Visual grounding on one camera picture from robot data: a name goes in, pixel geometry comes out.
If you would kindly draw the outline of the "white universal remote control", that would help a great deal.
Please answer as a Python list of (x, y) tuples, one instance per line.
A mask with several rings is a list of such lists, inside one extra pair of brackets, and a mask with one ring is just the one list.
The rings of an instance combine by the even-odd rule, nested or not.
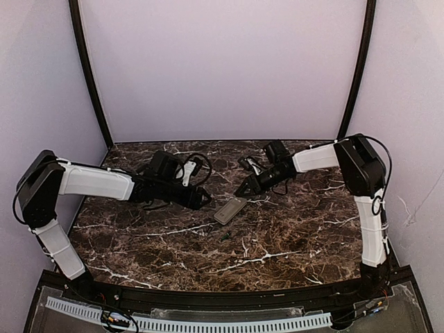
[(229, 223), (248, 203), (245, 198), (231, 198), (214, 214), (214, 220), (221, 225)]

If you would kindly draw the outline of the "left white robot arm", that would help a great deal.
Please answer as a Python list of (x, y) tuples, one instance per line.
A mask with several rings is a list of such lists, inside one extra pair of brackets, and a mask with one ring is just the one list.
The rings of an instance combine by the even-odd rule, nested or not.
[(125, 171), (72, 162), (43, 150), (17, 183), (12, 213), (68, 280), (86, 278), (87, 267), (58, 221), (59, 197), (93, 196), (148, 205), (161, 200), (200, 210), (212, 200), (200, 182), (190, 181), (200, 168), (200, 159), (182, 161), (166, 151), (155, 152), (136, 171)]

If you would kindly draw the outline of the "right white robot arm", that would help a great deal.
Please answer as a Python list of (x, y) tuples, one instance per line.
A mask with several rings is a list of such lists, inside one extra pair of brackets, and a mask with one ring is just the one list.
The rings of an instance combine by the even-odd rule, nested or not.
[(253, 171), (234, 194), (239, 198), (262, 195), (299, 174), (338, 167), (346, 189), (357, 204), (363, 242), (361, 262), (377, 268), (389, 255), (384, 195), (391, 170), (385, 167), (371, 142), (380, 143), (372, 137), (356, 134), (290, 153), (280, 140), (274, 140), (264, 147), (272, 167)]

